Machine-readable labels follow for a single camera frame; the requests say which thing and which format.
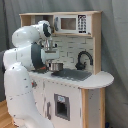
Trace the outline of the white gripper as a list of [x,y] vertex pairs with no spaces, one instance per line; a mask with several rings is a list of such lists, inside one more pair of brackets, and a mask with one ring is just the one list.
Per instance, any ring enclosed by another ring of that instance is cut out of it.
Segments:
[[59,50],[53,46],[52,39],[42,40],[41,47],[41,59],[43,62],[59,58]]

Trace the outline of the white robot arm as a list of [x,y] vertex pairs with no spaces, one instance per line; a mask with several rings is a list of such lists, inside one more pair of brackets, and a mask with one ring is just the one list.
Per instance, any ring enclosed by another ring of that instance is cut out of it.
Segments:
[[8,112],[13,118],[24,121],[19,128],[54,128],[37,110],[29,71],[43,67],[47,60],[57,59],[59,51],[47,52],[38,44],[40,40],[52,40],[50,24],[46,20],[16,30],[12,35],[14,48],[3,55]]

